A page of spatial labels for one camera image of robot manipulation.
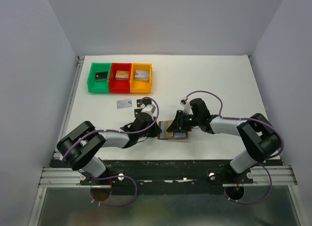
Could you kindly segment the gold VIP card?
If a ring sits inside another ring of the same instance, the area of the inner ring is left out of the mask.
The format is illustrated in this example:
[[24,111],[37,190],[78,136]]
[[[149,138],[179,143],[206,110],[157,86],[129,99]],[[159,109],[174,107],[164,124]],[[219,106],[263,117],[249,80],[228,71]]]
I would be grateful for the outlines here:
[[167,129],[168,129],[167,126],[165,126],[165,127],[162,129],[161,138],[162,138],[162,139],[171,139],[171,138],[174,138],[174,133],[173,133],[173,132],[168,132]]

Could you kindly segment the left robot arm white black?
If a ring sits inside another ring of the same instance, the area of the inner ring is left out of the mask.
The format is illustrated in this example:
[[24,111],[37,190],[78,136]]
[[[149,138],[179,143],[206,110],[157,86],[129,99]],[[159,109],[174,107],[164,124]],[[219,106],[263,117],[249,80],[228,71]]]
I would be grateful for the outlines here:
[[57,143],[57,150],[74,171],[83,169],[103,147],[129,148],[144,137],[155,138],[161,133],[156,117],[146,112],[140,113],[132,123],[120,128],[120,131],[96,130],[90,121],[82,122],[78,127]]

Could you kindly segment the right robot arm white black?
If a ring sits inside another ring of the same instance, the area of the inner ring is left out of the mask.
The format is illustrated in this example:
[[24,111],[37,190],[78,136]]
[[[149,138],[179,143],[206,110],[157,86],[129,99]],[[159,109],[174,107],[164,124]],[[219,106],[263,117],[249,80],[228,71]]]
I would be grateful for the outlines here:
[[228,134],[239,136],[245,150],[232,159],[224,171],[225,179],[235,183],[242,177],[242,172],[253,165],[267,160],[282,145],[281,139],[266,118],[256,113],[245,120],[223,119],[212,115],[201,98],[190,102],[181,101],[184,107],[192,111],[178,110],[167,132],[189,132],[193,127],[209,134]]

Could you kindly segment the silver VIP card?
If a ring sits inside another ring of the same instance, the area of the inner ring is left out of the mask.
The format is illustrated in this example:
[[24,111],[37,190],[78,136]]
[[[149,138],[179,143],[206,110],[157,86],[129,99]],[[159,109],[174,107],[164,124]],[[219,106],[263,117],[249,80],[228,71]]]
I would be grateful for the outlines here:
[[126,99],[126,100],[117,101],[117,109],[129,108],[129,107],[132,107],[132,100]]

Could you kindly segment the black VIP card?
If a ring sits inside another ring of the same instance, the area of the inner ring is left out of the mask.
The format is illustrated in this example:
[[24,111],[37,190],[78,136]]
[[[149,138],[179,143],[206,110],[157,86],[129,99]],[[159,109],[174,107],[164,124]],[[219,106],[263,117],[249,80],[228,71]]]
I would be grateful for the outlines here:
[[142,112],[142,108],[136,108],[134,109],[134,115],[135,115],[135,118],[137,118]]
[[146,106],[146,99],[137,99],[136,104],[137,108],[144,108]]

